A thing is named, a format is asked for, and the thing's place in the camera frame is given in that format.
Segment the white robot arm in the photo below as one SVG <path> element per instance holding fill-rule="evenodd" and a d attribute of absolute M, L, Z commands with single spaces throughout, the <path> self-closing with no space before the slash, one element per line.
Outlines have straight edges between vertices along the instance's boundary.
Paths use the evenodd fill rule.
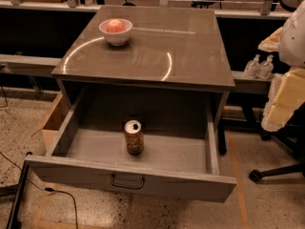
<path fill-rule="evenodd" d="M 278 52 L 280 61 L 291 67 L 285 74 L 274 75 L 263 112 L 262 128 L 276 132 L 305 102 L 305 1 L 258 48 Z"/>

